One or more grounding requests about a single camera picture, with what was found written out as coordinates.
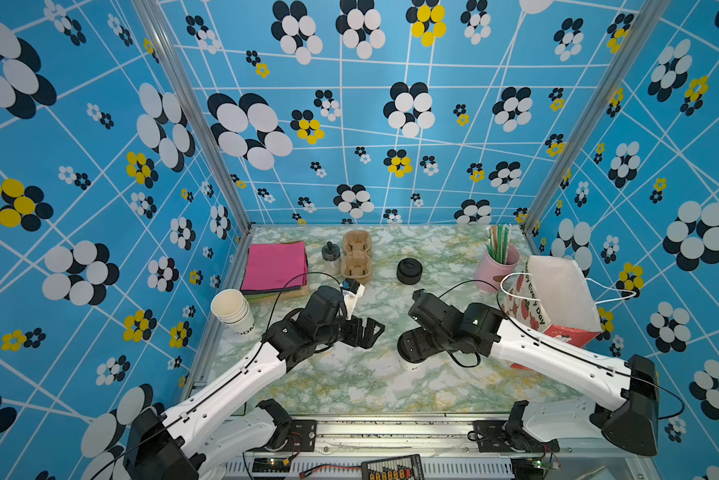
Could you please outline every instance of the blue patterned wallpaper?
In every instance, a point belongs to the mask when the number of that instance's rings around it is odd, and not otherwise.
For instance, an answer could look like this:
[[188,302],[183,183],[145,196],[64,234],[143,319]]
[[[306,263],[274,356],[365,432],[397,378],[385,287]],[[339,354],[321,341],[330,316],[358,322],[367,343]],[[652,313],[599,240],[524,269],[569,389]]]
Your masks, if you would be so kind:
[[192,368],[240,233],[171,91],[129,2],[0,2],[0,478],[90,478]]
[[158,4],[252,221],[488,224],[524,220],[642,1]]
[[687,403],[659,425],[662,477],[719,480],[719,2],[672,1],[531,232],[636,293],[589,346],[647,356]]

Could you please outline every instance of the pink paper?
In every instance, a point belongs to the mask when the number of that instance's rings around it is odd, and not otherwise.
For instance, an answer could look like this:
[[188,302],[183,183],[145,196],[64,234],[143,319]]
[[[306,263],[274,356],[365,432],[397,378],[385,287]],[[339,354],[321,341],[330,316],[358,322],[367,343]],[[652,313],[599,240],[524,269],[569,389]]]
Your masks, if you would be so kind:
[[248,254],[248,267],[240,290],[266,292],[303,286],[307,276],[302,275],[285,286],[288,280],[307,272],[307,255],[304,242],[296,244],[253,244]]

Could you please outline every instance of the white rope handle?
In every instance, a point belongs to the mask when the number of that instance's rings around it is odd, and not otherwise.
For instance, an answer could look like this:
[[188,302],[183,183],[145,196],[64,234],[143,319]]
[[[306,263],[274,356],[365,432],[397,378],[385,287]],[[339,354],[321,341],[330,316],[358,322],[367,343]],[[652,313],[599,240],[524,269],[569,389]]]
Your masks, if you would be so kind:
[[613,288],[612,286],[605,286],[605,285],[602,285],[601,283],[599,283],[599,282],[597,282],[596,280],[593,280],[593,279],[591,279],[591,278],[587,278],[586,281],[587,281],[587,282],[596,283],[596,284],[598,284],[599,286],[601,286],[602,288],[604,288],[604,289],[606,289],[606,290],[614,290],[614,291],[616,291],[616,292],[631,293],[630,296],[625,296],[625,297],[624,297],[624,296],[619,296],[618,298],[611,298],[611,299],[608,299],[608,300],[600,300],[599,302],[595,302],[595,305],[599,305],[600,303],[607,303],[607,302],[618,302],[619,300],[626,300],[626,299],[632,298],[633,296],[637,296],[637,292],[633,292],[632,290],[623,290],[623,289],[620,289],[620,288]]
[[527,296],[515,295],[514,293],[508,293],[508,292],[506,291],[506,289],[503,287],[503,283],[506,282],[506,279],[507,279],[508,277],[512,276],[512,275],[529,275],[529,276],[533,276],[533,274],[529,274],[529,273],[527,273],[527,272],[514,272],[514,273],[512,273],[512,274],[508,274],[507,276],[505,276],[505,277],[503,277],[503,278],[501,279],[501,285],[500,285],[500,287],[501,287],[501,292],[505,293],[506,295],[513,296],[513,297],[515,297],[515,298],[519,298],[519,299],[523,299],[523,300],[530,300],[531,302],[541,303],[541,301],[540,301],[539,299],[537,299],[537,298],[530,298],[530,297],[527,297]]

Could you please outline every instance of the marble table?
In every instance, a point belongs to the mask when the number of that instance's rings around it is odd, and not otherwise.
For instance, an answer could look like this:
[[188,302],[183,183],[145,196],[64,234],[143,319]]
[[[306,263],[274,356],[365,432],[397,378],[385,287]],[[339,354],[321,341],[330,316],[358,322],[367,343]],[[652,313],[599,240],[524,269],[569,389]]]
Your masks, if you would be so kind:
[[[253,243],[276,244],[303,240],[311,270],[321,267],[322,246],[328,240],[340,244],[347,231],[357,226],[257,227]],[[355,315],[370,316],[386,325],[373,349],[352,349],[343,343],[300,363],[283,378],[260,390],[251,404],[275,398],[291,415],[314,413],[389,412],[508,412],[516,400],[553,402],[581,394],[531,370],[512,369],[507,362],[482,359],[474,369],[458,367],[445,353],[413,366],[399,358],[396,343],[405,330],[418,324],[407,316],[412,293],[420,288],[439,295],[456,283],[471,279],[485,253],[486,228],[477,225],[365,226],[373,237],[373,279],[367,284]],[[511,242],[524,259],[530,247],[518,227]],[[423,265],[421,281],[413,286],[396,279],[400,260],[412,256]],[[310,276],[310,288],[335,282],[326,276]],[[495,293],[466,283],[443,300],[463,311],[470,302],[496,306]],[[304,306],[307,297],[281,300],[272,322]],[[232,366],[260,338],[273,301],[252,305],[255,330],[240,336],[225,330],[210,378]],[[461,363],[474,362],[473,355],[460,355]]]

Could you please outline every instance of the pink bucket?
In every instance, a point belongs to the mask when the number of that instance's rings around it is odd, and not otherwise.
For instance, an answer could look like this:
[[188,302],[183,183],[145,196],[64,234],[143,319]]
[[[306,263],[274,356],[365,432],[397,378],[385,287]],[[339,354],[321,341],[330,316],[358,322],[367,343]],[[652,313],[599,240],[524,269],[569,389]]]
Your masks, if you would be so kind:
[[[474,280],[482,280],[489,282],[498,287],[503,280],[503,277],[507,276],[514,271],[515,267],[519,263],[519,250],[517,247],[509,244],[508,254],[506,255],[508,265],[499,264],[489,253],[485,252],[482,257],[482,261],[479,262],[477,270],[474,271]],[[487,283],[475,282],[477,286],[485,292],[496,292],[496,288],[489,286]]]

